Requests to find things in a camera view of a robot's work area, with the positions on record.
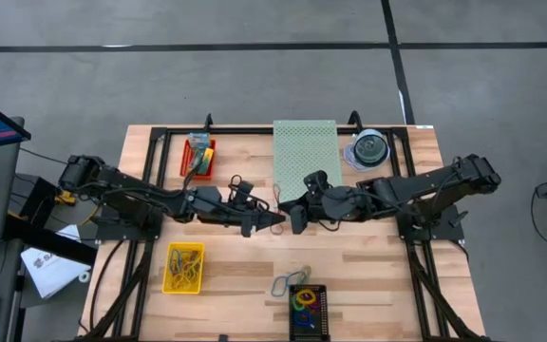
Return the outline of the clear disc spindle case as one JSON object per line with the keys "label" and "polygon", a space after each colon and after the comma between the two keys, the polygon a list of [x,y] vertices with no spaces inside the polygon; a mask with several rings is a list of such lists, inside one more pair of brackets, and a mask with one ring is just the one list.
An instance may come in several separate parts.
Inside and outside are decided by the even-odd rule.
{"label": "clear disc spindle case", "polygon": [[383,164],[390,154],[384,135],[376,129],[364,129],[343,149],[345,162],[357,172],[367,172]]}

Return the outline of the red plastic basket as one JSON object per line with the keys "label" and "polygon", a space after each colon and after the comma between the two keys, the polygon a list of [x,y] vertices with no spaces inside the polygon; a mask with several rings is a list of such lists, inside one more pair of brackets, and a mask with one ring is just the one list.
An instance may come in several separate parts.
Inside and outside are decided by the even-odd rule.
{"label": "red plastic basket", "polygon": [[[197,179],[197,180],[209,180],[210,178],[212,178],[213,167],[214,167],[214,159],[215,159],[216,147],[217,147],[217,141],[216,140],[211,140],[211,146],[210,147],[215,150],[214,157],[212,159],[210,174],[207,175],[207,176],[200,176],[199,174],[196,174],[194,176],[194,178]],[[187,164],[188,164],[188,162],[190,160],[190,157],[191,157],[191,150],[192,149],[190,148],[189,143],[186,140],[184,142],[183,154],[182,154],[182,157],[181,157],[181,164],[180,164],[180,167],[179,167],[179,174],[182,177],[185,177],[188,174],[187,173]]]}

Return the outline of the black box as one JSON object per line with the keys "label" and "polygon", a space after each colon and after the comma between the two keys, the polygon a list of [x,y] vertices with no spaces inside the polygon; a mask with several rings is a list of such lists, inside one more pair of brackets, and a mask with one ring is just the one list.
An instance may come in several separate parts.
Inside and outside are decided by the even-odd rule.
{"label": "black box", "polygon": [[57,187],[28,174],[15,174],[9,196],[9,210],[32,226],[44,228],[55,206]]}

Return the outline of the black plastic basket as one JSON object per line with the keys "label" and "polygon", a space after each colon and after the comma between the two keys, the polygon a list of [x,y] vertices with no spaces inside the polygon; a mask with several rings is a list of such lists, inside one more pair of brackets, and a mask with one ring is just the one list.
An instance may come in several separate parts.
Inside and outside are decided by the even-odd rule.
{"label": "black plastic basket", "polygon": [[[321,306],[322,325],[314,329],[300,327],[294,324],[291,296],[303,289],[311,289],[317,296],[317,302]],[[289,338],[292,342],[330,342],[330,324],[328,311],[328,296],[325,285],[292,285],[289,289]]]}

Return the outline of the mint green perforated metal shelf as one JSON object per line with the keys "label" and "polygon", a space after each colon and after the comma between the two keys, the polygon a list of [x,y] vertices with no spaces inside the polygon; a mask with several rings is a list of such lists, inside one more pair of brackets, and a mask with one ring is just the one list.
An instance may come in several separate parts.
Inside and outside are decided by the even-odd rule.
{"label": "mint green perforated metal shelf", "polygon": [[336,121],[273,122],[274,183],[281,202],[296,200],[306,191],[303,179],[323,170],[328,183],[343,183]]}

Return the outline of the yellow plastic basket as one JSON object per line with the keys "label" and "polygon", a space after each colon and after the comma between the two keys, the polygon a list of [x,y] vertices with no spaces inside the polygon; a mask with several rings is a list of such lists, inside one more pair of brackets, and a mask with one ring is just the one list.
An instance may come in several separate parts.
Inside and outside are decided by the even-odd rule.
{"label": "yellow plastic basket", "polygon": [[[187,290],[172,290],[169,287],[169,262],[170,255],[173,249],[178,249],[182,252],[199,251],[201,257],[201,268],[199,278],[193,283],[192,287]],[[168,245],[166,261],[164,263],[164,275],[162,281],[162,292],[167,295],[198,295],[201,291],[201,283],[204,273],[205,245],[202,242],[171,242]]]}

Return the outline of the blue coil wristband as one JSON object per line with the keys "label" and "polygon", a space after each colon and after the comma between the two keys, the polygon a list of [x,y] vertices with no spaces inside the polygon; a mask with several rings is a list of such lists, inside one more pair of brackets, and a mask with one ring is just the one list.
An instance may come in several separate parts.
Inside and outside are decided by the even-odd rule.
{"label": "blue coil wristband", "polygon": [[295,312],[293,314],[293,322],[300,327],[314,328],[311,313],[307,311]]}

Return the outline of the yellow green crayon box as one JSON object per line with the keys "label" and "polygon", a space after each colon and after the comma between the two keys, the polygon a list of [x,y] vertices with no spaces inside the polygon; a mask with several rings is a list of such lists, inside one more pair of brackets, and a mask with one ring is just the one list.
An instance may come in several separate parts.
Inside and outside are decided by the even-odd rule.
{"label": "yellow green crayon box", "polygon": [[199,173],[201,165],[203,164],[205,151],[205,148],[194,148],[191,150],[191,157],[187,164],[188,174],[196,175]]}
{"label": "yellow green crayon box", "polygon": [[201,160],[198,163],[198,174],[200,176],[207,176],[210,174],[212,159],[214,157],[215,150],[211,147],[205,148],[201,155]]}

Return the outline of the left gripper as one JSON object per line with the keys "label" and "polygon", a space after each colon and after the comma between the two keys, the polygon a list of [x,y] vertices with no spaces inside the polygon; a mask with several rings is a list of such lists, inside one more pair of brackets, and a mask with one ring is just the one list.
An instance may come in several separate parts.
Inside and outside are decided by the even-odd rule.
{"label": "left gripper", "polygon": [[215,186],[200,186],[191,191],[191,208],[202,223],[238,226],[240,234],[249,238],[253,227],[258,232],[284,221],[285,215],[278,211],[255,209],[244,202],[224,202]]}

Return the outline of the small green card box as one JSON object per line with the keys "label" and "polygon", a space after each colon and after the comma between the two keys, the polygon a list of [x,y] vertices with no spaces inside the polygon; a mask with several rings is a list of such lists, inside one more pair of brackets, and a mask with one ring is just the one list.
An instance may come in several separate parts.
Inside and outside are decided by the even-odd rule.
{"label": "small green card box", "polygon": [[192,132],[187,135],[187,142],[191,149],[206,149],[211,146],[211,137],[208,132]]}

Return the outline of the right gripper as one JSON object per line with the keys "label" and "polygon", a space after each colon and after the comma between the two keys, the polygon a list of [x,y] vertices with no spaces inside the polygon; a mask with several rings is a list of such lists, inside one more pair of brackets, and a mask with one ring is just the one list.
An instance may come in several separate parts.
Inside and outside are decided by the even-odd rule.
{"label": "right gripper", "polygon": [[292,233],[301,235],[310,221],[352,221],[363,222],[372,219],[374,205],[364,191],[349,187],[336,186],[326,190],[313,190],[305,194],[305,204],[301,200],[280,202],[278,209],[290,214]]}

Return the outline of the white paper sheet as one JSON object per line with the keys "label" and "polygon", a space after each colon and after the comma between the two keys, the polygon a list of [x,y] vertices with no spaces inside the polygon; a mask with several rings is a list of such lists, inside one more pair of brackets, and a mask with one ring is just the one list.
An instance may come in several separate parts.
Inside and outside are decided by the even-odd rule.
{"label": "white paper sheet", "polygon": [[27,248],[21,258],[42,299],[48,299],[74,280],[86,283],[91,267],[36,248]]}

